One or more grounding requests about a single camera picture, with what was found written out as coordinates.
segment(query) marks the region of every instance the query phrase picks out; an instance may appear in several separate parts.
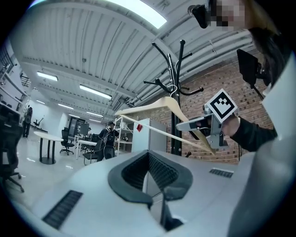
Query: computer monitor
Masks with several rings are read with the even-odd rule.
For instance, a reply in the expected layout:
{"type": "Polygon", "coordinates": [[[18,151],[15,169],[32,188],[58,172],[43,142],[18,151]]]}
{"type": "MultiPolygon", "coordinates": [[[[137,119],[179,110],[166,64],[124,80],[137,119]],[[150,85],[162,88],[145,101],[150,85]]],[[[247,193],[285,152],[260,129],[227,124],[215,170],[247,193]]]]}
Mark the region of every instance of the computer monitor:
{"type": "Polygon", "coordinates": [[[87,136],[89,124],[81,124],[80,134],[87,136]]]}

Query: chair base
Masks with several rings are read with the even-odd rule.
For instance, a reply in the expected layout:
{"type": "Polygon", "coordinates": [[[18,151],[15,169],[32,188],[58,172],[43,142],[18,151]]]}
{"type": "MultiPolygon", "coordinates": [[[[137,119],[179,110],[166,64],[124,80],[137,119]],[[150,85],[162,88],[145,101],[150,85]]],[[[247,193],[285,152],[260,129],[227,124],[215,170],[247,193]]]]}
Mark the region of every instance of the chair base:
{"type": "Polygon", "coordinates": [[[68,147],[66,147],[66,149],[61,149],[61,150],[60,150],[60,153],[61,153],[62,151],[65,151],[65,152],[67,153],[67,155],[69,155],[69,152],[72,152],[72,153],[74,154],[74,152],[71,151],[71,150],[69,150],[68,147]]]}
{"type": "Polygon", "coordinates": [[[3,180],[2,180],[2,184],[3,186],[5,187],[6,186],[6,180],[9,180],[11,181],[12,183],[14,183],[15,185],[19,186],[20,187],[20,191],[23,193],[25,190],[23,189],[23,187],[18,183],[16,182],[14,179],[12,179],[11,176],[14,176],[14,175],[17,175],[18,176],[18,179],[20,180],[22,178],[22,176],[18,173],[18,172],[14,172],[12,175],[10,175],[9,177],[3,177],[3,180]]]}

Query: red tag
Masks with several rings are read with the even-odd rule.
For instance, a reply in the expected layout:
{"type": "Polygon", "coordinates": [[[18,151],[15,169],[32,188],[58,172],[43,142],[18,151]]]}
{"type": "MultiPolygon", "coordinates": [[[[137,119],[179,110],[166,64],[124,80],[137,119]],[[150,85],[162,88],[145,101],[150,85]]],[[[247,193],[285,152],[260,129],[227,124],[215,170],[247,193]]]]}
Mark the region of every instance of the red tag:
{"type": "Polygon", "coordinates": [[[142,125],[141,124],[138,124],[138,126],[137,126],[137,130],[140,132],[141,131],[141,129],[142,129],[142,125]]]}

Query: ceiling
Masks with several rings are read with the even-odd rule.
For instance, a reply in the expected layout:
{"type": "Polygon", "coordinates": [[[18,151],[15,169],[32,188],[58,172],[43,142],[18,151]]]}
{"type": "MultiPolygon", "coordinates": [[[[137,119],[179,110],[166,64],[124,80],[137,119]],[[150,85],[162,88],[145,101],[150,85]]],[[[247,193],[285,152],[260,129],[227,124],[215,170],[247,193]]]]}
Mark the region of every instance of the ceiling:
{"type": "Polygon", "coordinates": [[[152,42],[176,62],[179,42],[186,41],[184,55],[193,56],[182,62],[180,80],[234,56],[238,48],[253,48],[247,31],[201,29],[187,8],[204,0],[143,2],[167,20],[161,28],[104,0],[42,2],[28,9],[11,33],[12,48],[32,84],[49,101],[73,107],[72,114],[102,114],[102,120],[114,117],[117,100],[117,109],[123,109],[126,102],[138,106],[161,92],[144,80],[159,77],[169,83],[168,73],[160,74],[166,63],[152,42]],[[37,71],[56,75],[58,81],[42,79],[37,71]],[[112,95],[112,100],[83,91],[80,84],[112,95]]]}

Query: white tabletop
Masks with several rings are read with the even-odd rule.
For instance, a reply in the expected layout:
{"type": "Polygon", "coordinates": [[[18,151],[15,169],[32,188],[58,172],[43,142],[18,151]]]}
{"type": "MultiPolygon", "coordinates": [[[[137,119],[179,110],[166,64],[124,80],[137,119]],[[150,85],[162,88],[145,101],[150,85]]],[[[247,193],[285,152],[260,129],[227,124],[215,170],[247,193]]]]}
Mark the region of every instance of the white tabletop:
{"type": "Polygon", "coordinates": [[[56,137],[54,135],[50,135],[44,132],[39,132],[39,131],[35,131],[34,132],[37,136],[42,137],[44,139],[47,140],[51,140],[51,141],[55,141],[55,142],[62,142],[64,139],[60,138],[60,137],[56,137]]]}
{"type": "Polygon", "coordinates": [[[97,143],[94,143],[94,142],[84,141],[84,140],[79,140],[78,142],[81,143],[81,144],[91,145],[91,146],[95,146],[97,144],[97,143]]]}

